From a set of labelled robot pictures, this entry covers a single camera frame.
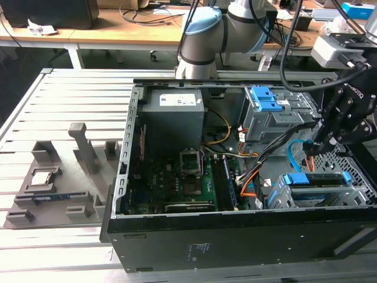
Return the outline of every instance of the blue box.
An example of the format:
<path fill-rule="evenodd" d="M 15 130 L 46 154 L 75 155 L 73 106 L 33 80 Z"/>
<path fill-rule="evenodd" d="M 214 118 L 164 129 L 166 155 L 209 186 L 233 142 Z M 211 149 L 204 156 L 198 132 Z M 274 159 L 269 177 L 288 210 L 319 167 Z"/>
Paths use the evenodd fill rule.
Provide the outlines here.
<path fill-rule="evenodd" d="M 375 5 L 343 3 L 343 10 L 351 19 L 368 19 L 375 9 Z"/>

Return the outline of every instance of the gray floor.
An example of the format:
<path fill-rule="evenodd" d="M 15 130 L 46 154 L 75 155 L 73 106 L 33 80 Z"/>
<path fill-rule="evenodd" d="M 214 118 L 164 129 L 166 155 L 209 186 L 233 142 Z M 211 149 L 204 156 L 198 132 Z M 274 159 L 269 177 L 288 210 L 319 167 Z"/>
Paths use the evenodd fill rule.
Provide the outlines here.
<path fill-rule="evenodd" d="M 17 60 L 9 57 L 0 64 L 0 125 L 12 113 L 20 98 L 30 87 L 42 68 L 48 66 L 48 60 L 54 55 L 52 49 L 43 48 L 16 48 Z M 148 51 L 123 51 L 124 62 L 118 64 L 115 51 L 110 51 L 110 57 L 102 50 L 82 50 L 86 68 L 111 69 L 165 69 L 172 70 L 176 64 L 176 55 L 173 52 L 157 52 L 157 61 L 151 62 Z M 279 69 L 279 58 L 272 65 L 272 71 Z M 257 70 L 259 62 L 253 62 L 247 54 L 232 54 L 229 67 L 222 67 L 220 57 L 216 58 L 219 70 Z M 72 68 L 68 54 L 56 59 L 54 68 Z M 309 59 L 306 64 L 297 57 L 290 58 L 287 70 L 323 71 L 318 64 Z"/>

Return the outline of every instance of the wooden desk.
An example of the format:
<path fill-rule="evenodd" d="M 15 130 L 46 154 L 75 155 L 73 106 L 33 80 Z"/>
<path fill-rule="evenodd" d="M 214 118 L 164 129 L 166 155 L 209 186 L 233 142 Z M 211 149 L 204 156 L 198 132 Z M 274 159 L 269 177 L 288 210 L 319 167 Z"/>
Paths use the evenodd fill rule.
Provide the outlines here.
<path fill-rule="evenodd" d="M 133 12 L 126 15 L 132 18 Z M 166 15 L 138 15 L 136 21 L 151 21 L 164 18 Z M 71 42 L 96 43 L 96 44 L 142 44 L 142 45 L 174 45 L 178 46 L 181 38 L 182 17 L 174 22 L 168 20 L 171 25 L 159 27 L 145 27 L 125 21 L 119 10 L 100 10 L 93 29 L 89 31 L 76 29 L 70 36 Z"/>
<path fill-rule="evenodd" d="M 318 8 L 311 1 L 304 1 L 306 8 Z M 164 15 L 138 15 L 136 20 L 148 21 L 159 19 Z M 80 49 L 105 49 L 105 50 L 155 50 L 155 51 L 176 51 L 181 37 L 182 17 L 170 19 L 168 26 L 145 27 L 132 24 L 125 21 L 119 10 L 102 9 L 100 16 L 91 30 L 78 29 L 58 29 L 55 35 L 37 37 L 32 35 L 26 28 L 12 29 L 8 22 L 2 17 L 7 30 L 16 38 L 22 47 L 42 47 L 42 48 L 65 48 L 68 50 L 74 68 L 84 68 L 81 58 Z M 283 25 L 289 27 L 290 21 L 280 21 Z M 319 29 L 323 24 L 312 21 L 308 32 L 299 32 L 303 39 L 302 47 L 313 47 Z M 18 45 L 12 40 L 8 33 L 0 25 L 0 45 L 13 46 Z M 269 57 L 273 56 L 280 46 L 275 43 L 265 44 L 258 51 Z M 294 55 L 308 56 L 310 52 L 297 51 Z M 228 62 L 229 56 L 226 56 L 225 62 Z"/>

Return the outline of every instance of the desk leg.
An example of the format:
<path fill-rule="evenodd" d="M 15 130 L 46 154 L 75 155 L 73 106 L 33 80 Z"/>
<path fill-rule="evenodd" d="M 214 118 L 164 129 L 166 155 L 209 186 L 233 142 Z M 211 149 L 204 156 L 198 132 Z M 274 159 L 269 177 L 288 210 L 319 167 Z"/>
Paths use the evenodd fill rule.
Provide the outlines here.
<path fill-rule="evenodd" d="M 84 62 L 81 57 L 80 50 L 78 49 L 77 44 L 67 45 L 66 49 L 70 54 L 71 62 L 73 65 L 73 69 L 84 69 Z"/>
<path fill-rule="evenodd" d="M 225 53 L 225 56 L 224 56 L 224 67 L 228 67 L 229 66 L 229 61 L 230 61 L 230 53 Z"/>

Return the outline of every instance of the motherboard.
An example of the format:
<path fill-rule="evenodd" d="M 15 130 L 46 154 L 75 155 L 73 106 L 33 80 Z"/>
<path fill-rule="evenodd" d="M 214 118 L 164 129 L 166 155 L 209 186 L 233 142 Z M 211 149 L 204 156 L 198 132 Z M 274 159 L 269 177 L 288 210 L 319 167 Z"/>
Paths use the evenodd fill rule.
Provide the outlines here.
<path fill-rule="evenodd" d="M 235 177 L 240 166 L 234 157 L 201 155 L 191 158 L 149 159 L 129 179 L 129 214 L 211 212 L 237 207 Z M 187 170 L 199 174 L 186 174 Z"/>

